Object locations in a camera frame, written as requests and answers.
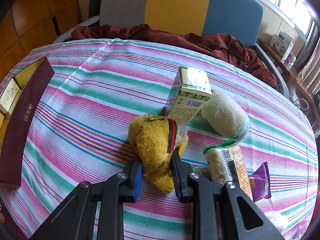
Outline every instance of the windowsill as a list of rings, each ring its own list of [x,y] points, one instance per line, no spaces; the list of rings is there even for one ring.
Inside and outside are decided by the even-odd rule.
[[[269,9],[271,9],[275,14],[277,14],[282,20],[284,20],[291,28],[294,30],[297,35],[300,36],[300,38],[306,42],[306,35],[299,30],[296,25],[279,9],[278,6],[270,2],[269,0],[258,0],[263,5],[267,6]]]

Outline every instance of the maroon gift box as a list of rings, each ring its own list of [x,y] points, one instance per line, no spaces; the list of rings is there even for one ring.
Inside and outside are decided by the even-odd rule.
[[[21,186],[22,157],[30,124],[53,74],[50,63],[44,57],[13,77],[22,89],[22,93],[11,116],[4,116],[5,121],[1,127],[0,133],[4,133],[0,153],[0,183],[2,184]]]

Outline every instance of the striped bedsheet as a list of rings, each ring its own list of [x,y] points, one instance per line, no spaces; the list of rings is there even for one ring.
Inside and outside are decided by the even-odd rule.
[[[143,41],[82,40],[34,49],[5,83],[46,56],[55,74],[33,117],[22,164],[22,185],[1,187],[13,219],[30,237],[81,181],[97,183],[122,170],[135,155],[127,139],[130,121],[159,114],[179,65],[205,70],[215,87],[247,112],[250,130],[240,143],[248,173],[269,165],[272,197],[256,204],[289,219],[289,239],[310,221],[318,182],[318,158],[311,126],[281,94],[251,75],[212,57]],[[197,115],[188,124],[183,160],[204,165],[202,150],[223,138]],[[95,224],[98,224],[99,210]],[[125,239],[190,239],[191,209],[172,192],[144,181],[135,204],[124,205]]]

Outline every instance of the curtain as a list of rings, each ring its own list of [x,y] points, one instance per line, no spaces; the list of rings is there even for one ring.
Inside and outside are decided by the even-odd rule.
[[[303,82],[310,95],[314,95],[320,89],[320,39],[318,39],[316,48],[312,53],[307,64],[299,72]]]
[[[306,40],[306,44],[304,45],[302,51],[297,57],[297,60],[293,64],[293,67],[297,72],[300,72],[310,60],[312,53],[316,49],[316,45],[318,43],[319,37],[320,37],[320,31],[315,25],[315,23],[313,22],[311,31]]]

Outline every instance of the chair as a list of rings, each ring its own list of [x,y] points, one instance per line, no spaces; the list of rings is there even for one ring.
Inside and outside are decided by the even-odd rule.
[[[129,27],[147,23],[180,34],[229,33],[256,51],[275,75],[279,92],[289,99],[282,76],[256,43],[263,14],[263,7],[257,0],[90,0],[89,17],[98,14],[100,25]],[[71,37],[71,31],[64,33],[64,37],[59,37],[55,43]]]

